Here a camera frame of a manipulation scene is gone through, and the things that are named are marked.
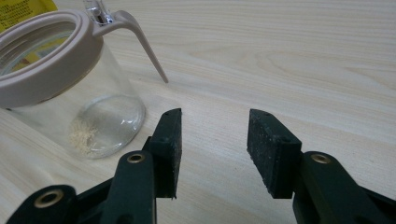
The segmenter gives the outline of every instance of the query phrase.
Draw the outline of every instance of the jar lid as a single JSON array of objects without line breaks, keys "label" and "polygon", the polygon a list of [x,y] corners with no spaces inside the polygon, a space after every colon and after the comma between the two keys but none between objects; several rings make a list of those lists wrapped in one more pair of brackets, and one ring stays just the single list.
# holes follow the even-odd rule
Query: jar lid
[{"label": "jar lid", "polygon": [[157,71],[166,75],[137,21],[118,11],[100,26],[78,10],[59,10],[23,21],[0,34],[0,107],[35,105],[82,80],[100,58],[103,38],[115,29],[133,31]]}]

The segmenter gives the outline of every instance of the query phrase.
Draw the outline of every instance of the jar handle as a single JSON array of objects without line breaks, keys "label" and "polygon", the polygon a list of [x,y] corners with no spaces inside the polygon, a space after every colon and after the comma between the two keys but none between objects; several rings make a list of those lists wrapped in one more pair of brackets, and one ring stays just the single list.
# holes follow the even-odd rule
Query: jar handle
[{"label": "jar handle", "polygon": [[140,44],[143,46],[143,49],[146,51],[148,57],[151,59],[151,62],[154,64],[154,67],[157,69],[158,73],[163,78],[163,81],[165,83],[168,83],[168,78],[166,77],[166,74],[163,71],[163,68],[161,67],[160,63],[158,62],[158,59],[155,56],[154,51],[152,51],[152,48],[149,45],[149,42],[146,39],[146,36],[143,33],[142,29],[140,28],[137,20],[131,14],[123,10],[112,13],[111,15],[114,21],[104,26],[95,25],[93,28],[92,35],[94,37],[99,37],[120,28],[131,30],[137,36],[137,39],[140,41]]}]

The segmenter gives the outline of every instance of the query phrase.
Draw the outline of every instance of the jar bottom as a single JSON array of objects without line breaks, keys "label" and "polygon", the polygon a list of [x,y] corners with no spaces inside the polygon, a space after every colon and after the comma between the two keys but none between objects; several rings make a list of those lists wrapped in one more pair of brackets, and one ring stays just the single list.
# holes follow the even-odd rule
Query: jar bottom
[{"label": "jar bottom", "polygon": [[110,95],[85,105],[70,123],[69,142],[88,159],[99,159],[125,147],[142,126],[145,108],[133,96]]}]

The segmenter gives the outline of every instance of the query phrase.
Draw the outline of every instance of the tabletop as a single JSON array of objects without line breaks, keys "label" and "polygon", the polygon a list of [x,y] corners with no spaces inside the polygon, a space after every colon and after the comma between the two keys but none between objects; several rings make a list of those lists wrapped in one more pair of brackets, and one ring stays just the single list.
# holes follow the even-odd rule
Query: tabletop
[{"label": "tabletop", "polygon": [[[161,114],[182,109],[177,199],[158,199],[158,223],[295,223],[247,153],[249,109],[275,115],[302,142],[339,160],[355,181],[396,199],[396,2],[106,1],[130,12],[169,78],[133,33],[105,41],[146,106],[134,140],[83,160],[0,110],[0,222],[49,185],[77,193],[114,175]],[[55,1],[77,8],[80,1]]]}]

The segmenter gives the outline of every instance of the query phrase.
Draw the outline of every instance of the transparent container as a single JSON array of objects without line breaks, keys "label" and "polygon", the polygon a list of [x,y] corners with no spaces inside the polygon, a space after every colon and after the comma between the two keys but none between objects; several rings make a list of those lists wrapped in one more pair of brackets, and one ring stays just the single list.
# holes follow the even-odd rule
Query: transparent container
[{"label": "transparent container", "polygon": [[102,35],[133,30],[167,80],[135,19],[123,11],[114,17],[104,26],[83,12],[57,11],[0,34],[0,106],[84,158],[126,146],[145,107]]}]

